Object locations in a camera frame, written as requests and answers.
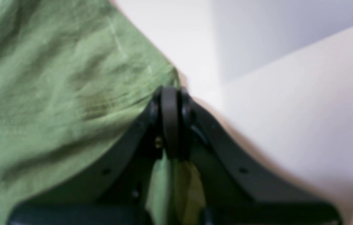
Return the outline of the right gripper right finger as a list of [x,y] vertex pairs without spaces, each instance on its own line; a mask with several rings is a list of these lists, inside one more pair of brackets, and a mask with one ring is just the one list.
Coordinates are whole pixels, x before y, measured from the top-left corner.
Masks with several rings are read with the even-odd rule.
[[338,210],[261,165],[188,91],[178,91],[183,156],[198,169],[200,225],[341,225]]

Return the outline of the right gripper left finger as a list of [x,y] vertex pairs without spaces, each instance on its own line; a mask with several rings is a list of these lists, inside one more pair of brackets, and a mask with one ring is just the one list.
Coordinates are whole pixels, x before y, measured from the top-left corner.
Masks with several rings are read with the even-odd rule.
[[9,225],[151,225],[151,172],[178,157],[178,90],[161,87],[127,132],[86,169],[16,206]]

